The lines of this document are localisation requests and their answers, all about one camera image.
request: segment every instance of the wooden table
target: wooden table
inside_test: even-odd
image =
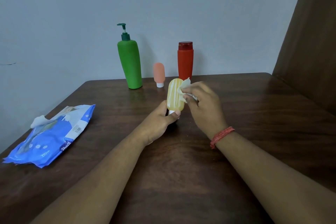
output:
[[[84,133],[51,165],[0,164],[0,223],[28,223],[95,167],[164,99],[152,78],[80,86],[66,105],[97,104]],[[193,76],[221,97],[228,123],[289,166],[336,192],[336,118],[267,73]],[[25,133],[1,157],[8,155]],[[248,186],[196,127],[188,106],[147,146],[111,223],[271,223]]]

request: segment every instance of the green pump head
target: green pump head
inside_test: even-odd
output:
[[[125,23],[119,23],[119,24],[117,24],[117,26],[123,26],[124,33],[121,35],[121,40],[123,40],[123,41],[131,40],[131,37],[126,32],[126,24]]]

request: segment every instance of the blue plastic package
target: blue plastic package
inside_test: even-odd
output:
[[[25,141],[4,158],[4,163],[33,163],[42,168],[58,157],[85,129],[95,105],[67,106],[50,120],[35,118]]]

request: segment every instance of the yellow bottle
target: yellow bottle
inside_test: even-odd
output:
[[[169,83],[167,94],[167,109],[169,110],[168,114],[171,114],[177,110],[182,111],[184,108],[184,101],[180,100],[180,95],[177,92],[182,82],[182,79],[176,78]]]

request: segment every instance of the white wet wipe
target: white wet wipe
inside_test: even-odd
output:
[[[187,103],[187,101],[183,98],[184,94],[188,94],[190,96],[192,96],[196,101],[198,101],[197,97],[195,97],[193,94],[189,94],[189,93],[183,93],[181,89],[183,88],[188,88],[191,86],[191,81],[190,79],[186,79],[182,82],[181,86],[179,86],[179,88],[177,89],[177,93],[180,95],[180,100],[183,101],[184,103]]]

